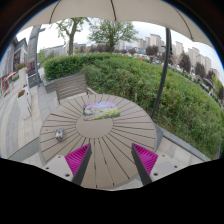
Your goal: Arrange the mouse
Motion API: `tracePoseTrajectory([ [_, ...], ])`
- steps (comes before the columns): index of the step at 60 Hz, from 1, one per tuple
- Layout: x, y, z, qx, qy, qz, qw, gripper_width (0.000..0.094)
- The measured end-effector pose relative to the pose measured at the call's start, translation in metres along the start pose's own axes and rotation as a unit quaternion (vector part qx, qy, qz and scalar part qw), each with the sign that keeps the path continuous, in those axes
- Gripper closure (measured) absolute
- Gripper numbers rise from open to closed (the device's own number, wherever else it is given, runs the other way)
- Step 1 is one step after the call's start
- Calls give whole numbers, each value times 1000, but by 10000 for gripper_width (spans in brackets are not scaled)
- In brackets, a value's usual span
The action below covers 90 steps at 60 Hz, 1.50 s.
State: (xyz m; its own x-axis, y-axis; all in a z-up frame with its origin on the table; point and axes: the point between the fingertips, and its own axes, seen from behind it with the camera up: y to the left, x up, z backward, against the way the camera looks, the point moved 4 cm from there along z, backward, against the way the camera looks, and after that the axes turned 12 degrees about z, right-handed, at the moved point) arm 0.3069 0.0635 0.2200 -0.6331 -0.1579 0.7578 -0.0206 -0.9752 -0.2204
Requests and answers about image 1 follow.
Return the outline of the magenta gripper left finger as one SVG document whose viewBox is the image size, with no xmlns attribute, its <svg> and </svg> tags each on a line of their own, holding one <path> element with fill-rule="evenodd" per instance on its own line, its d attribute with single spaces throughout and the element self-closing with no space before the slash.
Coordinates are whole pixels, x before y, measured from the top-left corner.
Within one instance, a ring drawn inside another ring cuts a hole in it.
<svg viewBox="0 0 224 224">
<path fill-rule="evenodd" d="M 43 170 L 81 185 L 91 154 L 91 144 L 87 144 L 66 156 L 55 156 Z"/>
</svg>

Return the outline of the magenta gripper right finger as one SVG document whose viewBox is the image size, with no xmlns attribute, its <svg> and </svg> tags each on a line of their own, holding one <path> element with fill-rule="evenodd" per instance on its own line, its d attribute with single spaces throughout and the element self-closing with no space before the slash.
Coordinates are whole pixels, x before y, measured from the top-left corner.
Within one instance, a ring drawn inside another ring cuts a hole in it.
<svg viewBox="0 0 224 224">
<path fill-rule="evenodd" d="M 181 169 L 168 155 L 157 155 L 137 144 L 132 144 L 131 153 L 143 185 L 148 185 Z"/>
</svg>

